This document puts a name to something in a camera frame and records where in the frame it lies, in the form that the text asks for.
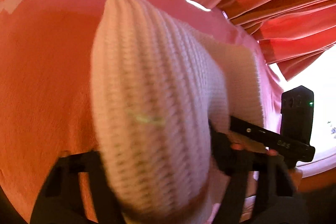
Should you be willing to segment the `person's right hand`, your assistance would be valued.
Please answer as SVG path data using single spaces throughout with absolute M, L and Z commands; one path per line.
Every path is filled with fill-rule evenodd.
M 291 180 L 293 182 L 295 189 L 298 190 L 299 185 L 301 184 L 301 180 L 303 178 L 302 170 L 298 168 L 290 169 L 289 174 L 290 174 L 290 177 L 291 177 Z

